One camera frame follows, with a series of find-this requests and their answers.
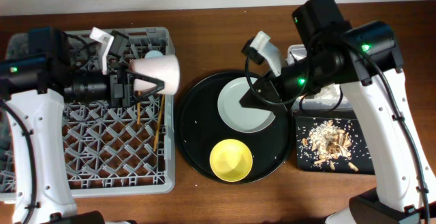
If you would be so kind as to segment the white tissue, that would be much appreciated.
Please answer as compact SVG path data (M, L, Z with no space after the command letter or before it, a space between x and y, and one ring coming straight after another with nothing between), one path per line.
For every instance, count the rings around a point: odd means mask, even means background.
M325 86L315 95L309 95L307 99L337 99L341 96L341 87L339 84Z

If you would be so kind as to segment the pink plastic cup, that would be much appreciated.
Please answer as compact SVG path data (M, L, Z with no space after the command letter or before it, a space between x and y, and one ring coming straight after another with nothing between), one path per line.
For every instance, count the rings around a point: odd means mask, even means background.
M173 54L133 60L130 70L163 81L164 88L158 92L159 94L175 95L178 91L181 71L178 59Z

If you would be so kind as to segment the blue plastic cup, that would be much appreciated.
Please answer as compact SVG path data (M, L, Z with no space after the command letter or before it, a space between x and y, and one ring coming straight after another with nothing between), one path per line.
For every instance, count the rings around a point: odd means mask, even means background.
M150 50L148 51L144 58L149 59L149 58L156 58L156 57L162 57L164 54L158 50Z

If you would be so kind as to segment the yellow bowl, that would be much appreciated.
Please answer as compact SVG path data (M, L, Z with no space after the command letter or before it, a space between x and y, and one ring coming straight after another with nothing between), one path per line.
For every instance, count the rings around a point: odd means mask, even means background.
M240 182L251 172L253 154L240 140L226 139L212 148L209 164L218 179L224 182Z

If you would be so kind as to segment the food scraps pile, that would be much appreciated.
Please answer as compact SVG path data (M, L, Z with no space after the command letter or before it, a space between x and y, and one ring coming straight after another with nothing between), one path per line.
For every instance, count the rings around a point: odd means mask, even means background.
M352 152L349 148L352 146L352 137L347 127L342 128L335 122L336 120L330 119L320 124L316 123L315 127L309 130L309 134L302 137L302 148L309 150L309 153L303 155L308 160L313 160L310 167L321 169L322 166L328 166L335 171L339 160L343 159L349 169L359 172L359 168L351 162Z

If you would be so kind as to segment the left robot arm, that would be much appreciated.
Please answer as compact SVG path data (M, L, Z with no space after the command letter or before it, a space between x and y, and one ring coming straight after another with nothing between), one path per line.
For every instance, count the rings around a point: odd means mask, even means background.
M12 132L16 202L14 223L103 223L98 211L78 214L67 181L61 121L65 101L105 100L128 108L162 92L161 76L146 69L109 69L118 31L93 28L100 72L74 73L67 33L52 27L28 34L28 54L1 63L1 108Z

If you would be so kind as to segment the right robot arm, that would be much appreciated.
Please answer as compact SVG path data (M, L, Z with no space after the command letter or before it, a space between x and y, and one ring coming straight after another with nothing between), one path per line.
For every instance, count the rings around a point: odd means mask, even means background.
M284 111L302 95L337 84L351 103L373 162L377 186L349 200L324 223L428 223L435 217L435 175L409 109L403 57L382 21L354 28L335 0L308 0L292 14L307 51L285 59L259 32L243 47L269 72L240 100L245 108Z

